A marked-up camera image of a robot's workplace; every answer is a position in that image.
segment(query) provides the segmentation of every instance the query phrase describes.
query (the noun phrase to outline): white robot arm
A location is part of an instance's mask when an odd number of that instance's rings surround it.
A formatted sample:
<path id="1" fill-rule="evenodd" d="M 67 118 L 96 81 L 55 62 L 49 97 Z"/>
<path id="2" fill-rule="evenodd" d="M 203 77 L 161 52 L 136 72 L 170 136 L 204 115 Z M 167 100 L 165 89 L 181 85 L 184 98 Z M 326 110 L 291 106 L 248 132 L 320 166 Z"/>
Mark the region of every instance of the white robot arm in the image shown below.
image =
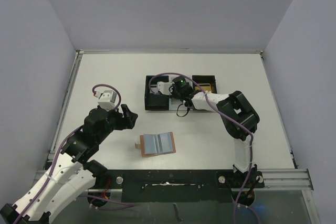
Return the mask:
<path id="1" fill-rule="evenodd" d="M 212 107 L 218 108 L 223 113 L 240 122 L 249 130 L 255 132 L 259 116 L 249 104 L 244 95 L 236 91 L 232 94 L 214 94 L 208 91 L 194 91 L 184 77 L 176 77 L 171 82 L 159 81 L 156 84 L 161 95 L 169 95 L 172 98 L 181 100 L 188 109 L 214 111 Z M 229 134 L 234 138 L 235 162 L 234 169 L 245 173 L 250 164 L 250 143 L 246 141 L 246 135 L 238 127 L 222 118 Z"/>
<path id="2" fill-rule="evenodd" d="M 21 199 L 0 209 L 6 223 L 51 223 L 70 202 L 94 186 L 96 178 L 107 171 L 97 161 L 88 161 L 89 158 L 99 150 L 101 142 L 112 131 L 132 129 L 138 115 L 132 113 L 126 104 L 121 105 L 123 113 L 119 113 L 114 105 L 116 94 L 112 91 L 94 91 L 94 96 L 99 98 L 99 106 L 91 110 L 84 125 L 73 131 L 64 140 L 64 145 L 60 145 L 48 171 Z"/>

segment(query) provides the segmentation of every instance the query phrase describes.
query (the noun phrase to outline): gray wall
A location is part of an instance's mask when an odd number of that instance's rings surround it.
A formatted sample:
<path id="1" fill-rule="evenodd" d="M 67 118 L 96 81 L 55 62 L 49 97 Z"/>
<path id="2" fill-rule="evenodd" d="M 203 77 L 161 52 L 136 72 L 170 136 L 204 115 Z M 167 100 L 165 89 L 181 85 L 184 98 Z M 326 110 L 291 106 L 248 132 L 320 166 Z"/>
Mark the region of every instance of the gray wall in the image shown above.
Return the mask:
<path id="1" fill-rule="evenodd" d="M 2 207 L 47 157 L 75 51 L 49 0 L 0 0 L 0 9 Z"/>
<path id="2" fill-rule="evenodd" d="M 292 0 L 50 0 L 76 49 L 255 51 Z"/>
<path id="3" fill-rule="evenodd" d="M 308 167 L 321 221 L 335 223 L 336 0 L 293 0 L 265 65 L 297 162 Z"/>

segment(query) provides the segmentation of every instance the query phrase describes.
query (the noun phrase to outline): purple cable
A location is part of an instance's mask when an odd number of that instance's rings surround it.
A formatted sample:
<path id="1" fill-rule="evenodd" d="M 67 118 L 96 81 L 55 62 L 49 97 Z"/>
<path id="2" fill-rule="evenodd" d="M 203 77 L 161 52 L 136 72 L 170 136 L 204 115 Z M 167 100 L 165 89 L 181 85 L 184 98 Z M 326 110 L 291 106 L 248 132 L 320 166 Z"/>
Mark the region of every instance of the purple cable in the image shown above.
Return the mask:
<path id="1" fill-rule="evenodd" d="M 101 197 L 94 196 L 94 195 L 79 195 L 78 197 L 92 198 L 93 200 L 91 201 L 91 203 L 92 203 L 95 199 L 98 199 L 98 200 L 102 200 L 102 201 L 111 202 L 111 203 L 115 203 L 115 204 L 118 204 L 118 205 L 124 205 L 124 206 L 125 206 L 125 207 L 120 207 L 120 208 L 99 207 L 98 210 L 106 210 L 106 211 L 111 210 L 111 211 L 116 211 L 116 210 L 124 210 L 124 209 L 128 209 L 128 208 L 131 208 L 131 207 L 134 207 L 134 206 L 135 206 L 134 204 L 123 203 L 123 202 L 114 201 L 114 200 L 111 200 L 111 199 L 105 199 L 105 198 L 101 198 Z"/>
<path id="2" fill-rule="evenodd" d="M 252 170 L 252 161 L 253 161 L 253 149 L 252 149 L 252 142 L 253 142 L 253 134 L 251 131 L 249 131 L 246 127 L 244 127 L 243 125 L 241 125 L 240 123 L 238 123 L 237 121 L 233 120 L 232 118 L 230 118 L 229 116 L 227 116 L 226 114 L 224 114 L 223 112 L 219 111 L 218 108 L 214 107 L 209 99 L 208 99 L 208 95 L 207 93 L 205 92 L 205 90 L 197 83 L 195 82 L 193 79 L 191 79 L 190 77 L 188 76 L 185 76 L 184 74 L 180 74 L 180 73 L 173 73 L 173 72 L 167 72 L 167 73 L 159 73 L 157 74 L 156 76 L 153 76 L 150 80 L 149 80 L 149 83 L 148 83 L 148 87 L 149 87 L 149 90 L 152 92 L 152 93 L 155 93 L 153 90 L 152 90 L 152 87 L 151 87 L 151 83 L 152 81 L 156 78 L 156 77 L 159 77 L 159 76 L 164 76 L 164 75 L 170 75 L 170 74 L 173 74 L 175 76 L 182 76 L 184 77 L 185 79 L 191 81 L 195 86 L 197 86 L 205 95 L 205 100 L 207 102 L 207 104 L 210 106 L 210 108 L 212 108 L 215 112 L 217 112 L 218 114 L 220 114 L 221 116 L 223 116 L 224 118 L 228 119 L 230 122 L 232 122 L 233 124 L 237 125 L 239 128 L 241 128 L 243 131 L 245 131 L 247 134 L 249 134 L 251 136 L 251 139 L 250 139 L 250 164 L 249 164 L 249 167 L 248 167 L 248 172 L 247 172 L 247 175 L 246 175 L 246 178 L 242 184 L 242 187 L 240 188 L 239 190 L 239 193 L 238 193 L 238 196 L 235 200 L 235 206 L 234 206 L 234 211 L 233 211 L 233 220 L 234 220 L 234 223 L 236 223 L 236 208 L 237 208 L 237 203 L 238 203 L 238 200 L 240 198 L 240 195 L 242 194 L 243 190 L 244 190 L 244 187 L 248 181 L 248 178 L 250 177 L 250 174 L 251 174 L 251 170 Z"/>
<path id="3" fill-rule="evenodd" d="M 112 89 L 115 93 L 117 93 L 118 98 L 119 98 L 119 101 L 118 101 L 117 105 L 114 107 L 114 109 L 116 110 L 116 109 L 119 107 L 120 103 L 121 103 L 121 94 L 119 93 L 119 91 L 118 91 L 115 87 L 112 87 L 111 85 L 108 85 L 108 84 L 97 84 L 97 85 L 94 85 L 93 88 L 92 88 L 92 93 L 93 93 L 93 94 L 96 94 L 95 89 L 96 89 L 97 87 L 106 87 L 106 88 L 110 88 L 110 89 Z"/>
<path id="4" fill-rule="evenodd" d="M 252 213 L 254 213 L 254 215 L 257 217 L 258 223 L 261 223 L 261 220 L 257 214 L 257 212 L 252 208 L 252 207 L 247 207 L 247 209 L 249 209 Z"/>
<path id="5" fill-rule="evenodd" d="M 82 126 L 79 126 L 77 129 L 75 129 L 74 131 L 72 131 L 69 135 L 66 136 L 66 138 L 61 142 L 61 144 L 59 145 L 58 149 L 57 149 L 57 152 L 55 154 L 55 158 L 51 164 L 51 167 L 50 167 L 50 172 L 49 172 L 49 175 L 46 179 L 46 181 L 44 182 L 44 184 L 42 185 L 41 189 L 37 192 L 37 194 L 35 195 L 34 198 L 31 199 L 31 201 L 28 203 L 28 205 L 22 210 L 22 212 L 18 215 L 18 217 L 15 219 L 15 221 L 13 222 L 13 224 L 17 224 L 22 216 L 26 213 L 26 211 L 31 207 L 31 205 L 35 202 L 35 200 L 41 195 L 41 193 L 44 191 L 44 189 L 47 187 L 49 181 L 50 181 L 50 178 L 52 176 L 52 173 L 54 172 L 54 169 L 56 167 L 56 163 L 57 163 L 57 159 L 58 159 L 58 156 L 61 152 L 61 149 L 63 147 L 63 145 L 65 144 L 65 142 L 78 130 L 80 130 L 81 128 L 83 127 Z"/>

